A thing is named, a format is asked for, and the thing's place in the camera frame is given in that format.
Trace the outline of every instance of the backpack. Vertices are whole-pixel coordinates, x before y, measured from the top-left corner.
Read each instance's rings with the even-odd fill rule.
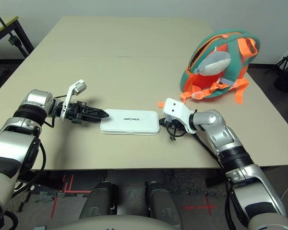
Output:
[[[249,84],[243,76],[259,48],[258,38],[246,31],[225,30],[209,35],[199,44],[182,75],[183,102],[190,97],[200,100],[236,90],[235,101],[241,104]]]

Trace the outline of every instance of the beige table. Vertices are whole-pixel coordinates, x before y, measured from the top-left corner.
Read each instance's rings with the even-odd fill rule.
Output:
[[[87,89],[73,100],[107,109],[154,110],[180,99],[180,77],[196,46],[212,30],[177,18],[63,17],[0,89],[0,128],[31,89],[62,95],[79,79]],[[288,124],[249,75],[244,104],[234,94],[187,101],[218,110],[261,166],[288,164]],[[211,168],[214,160],[190,135],[106,135],[99,124],[56,120],[40,136],[46,169]],[[41,156],[35,169],[41,166]]]

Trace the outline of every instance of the white box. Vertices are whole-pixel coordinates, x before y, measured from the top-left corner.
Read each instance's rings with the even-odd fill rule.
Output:
[[[106,109],[109,117],[101,119],[101,132],[106,134],[156,135],[159,119],[155,111]]]

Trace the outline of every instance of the unitree logo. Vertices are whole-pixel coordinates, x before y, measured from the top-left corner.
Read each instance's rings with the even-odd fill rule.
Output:
[[[125,117],[124,121],[139,121],[139,118],[131,118],[131,117]]]

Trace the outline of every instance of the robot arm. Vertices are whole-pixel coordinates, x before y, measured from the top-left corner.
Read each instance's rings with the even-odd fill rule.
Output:
[[[86,89],[83,80],[69,88],[68,97],[62,104],[51,93],[32,90],[24,98],[13,117],[9,118],[0,130],[0,217],[9,204],[16,180],[21,173],[30,170],[41,145],[39,135],[46,117],[69,119],[80,124],[85,121],[99,121],[108,114],[103,110],[86,106],[86,103],[70,103],[72,94]]]
[[[262,229],[260,220],[264,219],[272,227],[288,227],[285,208],[276,191],[218,111],[190,111],[183,103],[168,98],[163,112],[166,120],[179,120],[189,133],[205,131],[232,185],[230,197],[243,226],[249,226],[251,230]]]

